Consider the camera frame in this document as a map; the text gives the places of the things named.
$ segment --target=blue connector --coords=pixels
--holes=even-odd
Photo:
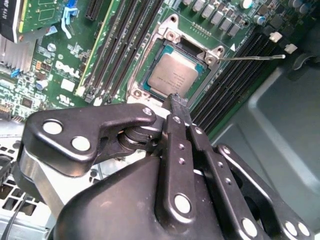
[[[14,71],[11,73],[10,77],[11,77],[11,78],[15,78],[16,76],[19,75],[19,73],[20,73],[20,68],[14,70]]]
[[[74,8],[77,5],[77,0],[69,0],[69,2],[66,4],[68,8]]]

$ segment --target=green circuit board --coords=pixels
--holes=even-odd
[[[174,21],[176,31],[201,45],[202,50],[222,46],[224,57],[235,56],[246,44],[248,37],[259,27],[255,16],[263,6],[265,21],[261,27],[278,15],[283,21],[278,31],[293,29],[287,37],[289,43],[295,44],[307,32],[306,26],[312,26],[315,21],[309,13],[297,13],[286,0],[256,0],[249,9],[242,9],[240,0],[207,0],[203,1],[199,11],[194,10],[196,2],[105,0],[96,20],[92,21],[86,17],[92,0],[78,1],[77,13],[67,26],[71,38],[66,37],[60,22],[54,24],[56,32],[38,39],[30,72],[12,77],[14,69],[0,65],[0,105],[10,109],[13,116],[25,119],[40,110],[124,103],[130,94],[129,84],[135,84],[141,93],[147,92],[151,98],[161,102],[165,96],[150,92],[148,76],[166,45],[177,47],[177,51],[182,47],[168,39],[158,38],[152,45],[150,42],[159,26],[172,16],[177,16]],[[309,12],[314,3],[314,0],[310,1]],[[213,11],[209,17],[203,17],[207,5],[214,6]],[[219,24],[212,24],[217,11],[223,18]],[[231,36],[230,28],[222,29],[226,19],[230,22],[229,27],[239,27],[234,36]],[[197,59],[188,52],[185,57],[206,65],[203,59]],[[227,65],[228,62],[221,62],[211,77],[208,77],[209,67],[204,67],[184,96],[190,99],[196,94],[190,104],[191,109],[201,101]],[[36,88],[39,81],[47,82],[43,90]]]
[[[19,32],[25,33],[59,22],[67,2],[68,0],[25,0]]]

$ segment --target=metal linkage arm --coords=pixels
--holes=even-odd
[[[150,126],[156,119],[139,103],[41,111],[26,121],[23,151],[64,175],[78,177],[95,161],[112,158],[114,153],[132,154],[119,144],[118,133]]]
[[[314,239],[303,220],[231,148],[212,148],[188,129],[195,168],[202,171],[227,239]]]

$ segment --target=black ram slot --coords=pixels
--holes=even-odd
[[[237,56],[270,56],[276,54],[275,52],[278,52],[276,45],[264,35],[256,33]],[[209,134],[246,94],[269,64],[267,61],[254,60],[230,62],[192,111],[194,123]]]
[[[131,48],[130,48],[130,52],[128,53],[127,57],[126,57],[126,61],[124,63],[124,66],[130,66],[132,64],[132,62],[134,61],[135,55],[137,53],[137,51],[139,50],[141,44],[143,43],[143,41],[146,38],[146,35],[149,31],[149,28],[151,27],[160,7],[162,6],[162,4],[164,3],[164,0],[158,0],[157,4],[155,4],[155,6],[153,7],[153,9],[150,11],[145,24],[143,25],[143,29],[139,32],[138,36],[136,37],[136,39],[138,39],[138,43],[134,44]],[[114,84],[112,86],[112,89],[110,91],[109,94],[109,99],[107,100],[108,103],[112,102],[113,98],[115,97],[118,88],[120,87],[120,85],[122,84],[125,76],[127,74],[127,71],[122,71],[121,75],[118,76],[116,78],[116,80],[114,81]]]
[[[257,46],[262,39],[261,34],[253,34],[247,40],[247,43],[239,50],[239,53],[236,55],[239,56],[248,56],[253,47]],[[200,114],[207,108],[207,105],[213,100],[214,96],[220,90],[221,86],[227,80],[229,80],[234,73],[234,71],[241,71],[239,68],[240,64],[244,61],[231,61],[228,63],[227,67],[221,73],[221,75],[214,81],[210,89],[206,92],[206,94],[201,99],[201,102],[194,108],[191,112],[191,117],[193,120],[197,120],[200,117]]]
[[[257,43],[257,45],[250,50],[250,54],[252,56],[260,56],[262,50],[265,47],[265,39],[260,39]],[[248,70],[251,70],[251,66],[255,65],[255,61],[253,60],[243,60],[238,61],[239,65],[236,66],[234,71],[231,72],[231,75],[228,75],[223,79],[223,82],[219,84],[219,86],[215,89],[214,94],[212,94],[212,97],[210,98],[210,101],[208,102],[206,109],[202,112],[201,120],[197,123],[198,125],[202,125],[202,123],[207,119],[210,112],[217,107],[217,104],[220,102],[221,98],[223,98],[224,95],[226,95],[229,91],[232,91],[233,86],[237,82],[245,81],[245,78],[242,78],[243,75],[248,73]]]
[[[270,47],[270,54],[274,54],[274,47]],[[214,127],[219,123],[220,120],[231,110],[238,102],[238,100],[249,90],[251,85],[259,78],[260,74],[268,68],[270,62],[256,62],[256,65],[252,66],[251,71],[246,71],[242,79],[244,82],[239,81],[237,86],[232,92],[228,92],[226,96],[221,99],[218,106],[210,113],[207,120],[202,123],[205,127],[205,131],[210,133]]]
[[[133,7],[133,10],[136,8],[137,4],[138,4],[138,1],[136,1],[136,4]],[[109,74],[108,79],[105,81],[105,83],[101,87],[100,92],[101,91],[107,91],[109,89],[110,84],[112,83],[113,78],[114,78],[114,76],[115,76],[115,74],[117,72],[116,70],[118,69],[119,64],[121,63],[121,61],[124,58],[127,46],[129,46],[130,43],[133,41],[133,39],[135,37],[135,34],[136,34],[136,32],[137,32],[137,30],[138,30],[138,28],[139,28],[139,26],[141,24],[141,21],[143,19],[144,13],[146,12],[147,9],[148,9],[148,7],[140,7],[139,8],[139,12],[136,14],[136,17],[134,18],[134,21],[131,23],[130,28],[127,30],[128,32],[126,33],[125,38],[123,39],[122,42],[119,41],[119,44],[117,45],[115,50],[112,52],[111,56],[114,56],[115,53],[116,53],[116,50],[117,50],[116,58],[113,59],[113,61],[115,61],[115,64],[112,63],[111,73]],[[107,71],[104,72],[104,74],[101,77],[101,79],[105,78],[106,73],[107,73]]]
[[[133,13],[135,12],[135,8],[138,2],[139,0],[130,1],[130,4],[126,7],[123,13],[124,20],[121,22],[120,27],[117,27],[116,32],[114,33],[114,37],[111,39],[110,45],[108,46],[105,54],[103,55],[102,67],[100,67],[100,70],[97,74],[98,77],[94,80],[95,83],[93,87],[95,89],[99,87],[100,83],[103,81],[107,73],[108,67],[110,65],[110,61],[112,60],[112,57],[114,56],[115,52],[119,47],[122,35],[124,34],[126,27],[132,18]]]
[[[85,84],[86,87],[90,86],[91,83],[95,80],[95,75],[96,75],[97,69],[99,67],[100,62],[102,61],[102,59],[104,57],[104,52],[106,51],[106,48],[109,45],[108,44],[109,40],[112,37],[112,34],[113,34],[112,30],[116,27],[116,20],[117,20],[119,14],[121,13],[122,9],[124,8],[125,3],[126,3],[126,1],[121,1],[120,6],[117,8],[115,14],[110,19],[110,22],[109,22],[110,31],[108,33],[108,36],[106,36],[104,38],[102,46],[99,47],[99,51],[98,51],[99,53],[98,53],[97,60],[94,62],[93,71],[91,72],[91,74],[84,81],[84,84]]]
[[[89,6],[86,9],[85,17],[91,21],[97,20],[103,2],[103,0],[90,0]]]

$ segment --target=pcie slot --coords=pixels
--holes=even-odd
[[[275,48],[274,43],[257,33],[247,41],[237,55],[269,56],[274,54]],[[207,134],[210,133],[237,104],[239,98],[248,91],[268,64],[253,60],[230,63],[191,113],[194,122]]]
[[[132,64],[132,62],[134,61],[134,58],[137,54],[137,51],[139,50],[141,44],[144,42],[146,35],[159,11],[159,9],[161,8],[162,4],[164,3],[164,0],[159,0],[157,2],[157,4],[155,4],[153,6],[153,8],[151,9],[150,13],[148,14],[148,16],[146,17],[146,20],[143,24],[143,29],[141,29],[141,31],[139,32],[139,34],[136,36],[136,39],[138,39],[137,44],[133,44],[132,46],[128,46],[128,48],[130,47],[130,51],[126,57],[125,63],[123,64],[124,66],[130,66]],[[118,66],[115,67],[115,73],[119,70],[120,68],[120,64],[118,64]],[[111,91],[109,93],[109,98],[108,98],[108,102],[111,102],[113,100],[113,98],[115,97],[118,88],[121,86],[126,74],[128,71],[128,67],[126,68],[126,71],[122,71],[120,76],[117,76],[117,78],[113,81],[113,86],[111,88]]]
[[[103,0],[90,0],[86,9],[85,17],[91,21],[97,20],[103,2]]]
[[[103,67],[101,68],[101,71],[97,77],[97,83],[94,87],[97,88],[100,83],[105,79],[106,77],[106,74],[108,72],[108,67],[110,67],[110,63],[111,63],[111,60],[113,59],[113,61],[115,61],[116,59],[120,59],[119,57],[119,52],[122,52],[123,49],[125,48],[125,44],[124,42],[126,42],[126,39],[127,38],[131,38],[131,36],[135,34],[135,32],[132,31],[132,26],[134,26],[134,28],[136,27],[135,24],[136,22],[132,22],[130,24],[130,28],[128,29],[128,32],[126,33],[125,35],[125,40],[122,40],[122,36],[124,35],[125,31],[126,31],[126,27],[128,26],[128,24],[130,23],[134,13],[135,13],[135,9],[137,7],[137,4],[138,4],[139,0],[135,0],[135,1],[132,1],[131,2],[131,5],[128,6],[128,10],[129,12],[126,13],[126,19],[125,21],[123,21],[119,31],[118,31],[118,34],[117,36],[113,39],[112,41],[112,46],[111,47],[108,47],[108,53],[106,53],[107,55],[107,58],[106,60],[104,61],[103,63]],[[108,88],[106,88],[106,86],[109,85],[109,82],[111,81],[111,76],[108,77],[108,79],[106,80],[106,82],[103,84],[102,86],[102,90],[108,90]]]
[[[98,67],[100,66],[100,63],[102,62],[102,60],[104,58],[104,55],[105,55],[104,53],[105,53],[106,49],[108,48],[109,43],[112,39],[112,36],[114,34],[114,29],[117,28],[117,21],[116,20],[117,20],[117,17],[119,15],[121,15],[121,12],[123,11],[123,9],[125,7],[125,3],[126,3],[126,1],[124,1],[124,0],[120,2],[120,6],[117,8],[114,16],[112,16],[110,19],[110,22],[109,22],[110,28],[109,28],[108,35],[104,38],[102,46],[99,47],[99,50],[98,50],[99,54],[98,54],[97,60],[94,62],[93,70],[92,70],[91,74],[84,81],[84,85],[86,88],[92,84],[95,85],[96,72],[98,70]]]

